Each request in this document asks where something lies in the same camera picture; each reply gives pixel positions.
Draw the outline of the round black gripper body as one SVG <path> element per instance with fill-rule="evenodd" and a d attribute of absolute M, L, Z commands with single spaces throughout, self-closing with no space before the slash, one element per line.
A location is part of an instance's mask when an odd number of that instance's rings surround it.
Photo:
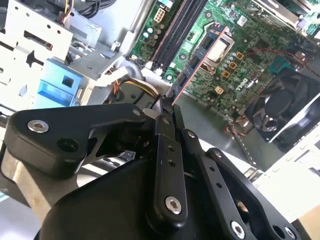
<path fill-rule="evenodd" d="M 127 163 L 74 190 L 49 211 L 39 231 L 41 240 L 218 240 L 215 216 L 205 213 L 198 184 L 185 176 L 188 217 L 176 232 L 155 232 L 146 210 L 154 181 L 150 160 Z"/>

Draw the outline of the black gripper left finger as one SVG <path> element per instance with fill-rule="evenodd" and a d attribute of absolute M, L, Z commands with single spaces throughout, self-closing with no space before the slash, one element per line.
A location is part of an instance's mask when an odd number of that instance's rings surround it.
<path fill-rule="evenodd" d="M 43 224 L 64 196 L 126 164 L 154 164 L 146 220 L 182 228 L 188 205 L 174 109 L 159 101 L 145 114 L 131 103 L 23 110 L 8 121 L 5 175 Z"/>

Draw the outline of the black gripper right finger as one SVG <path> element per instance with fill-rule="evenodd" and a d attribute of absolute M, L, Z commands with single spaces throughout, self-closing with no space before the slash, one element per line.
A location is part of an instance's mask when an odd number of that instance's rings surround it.
<path fill-rule="evenodd" d="M 202 149 L 174 105 L 174 124 L 186 167 L 195 174 L 213 240 L 299 240 L 298 231 L 216 147 Z"/>

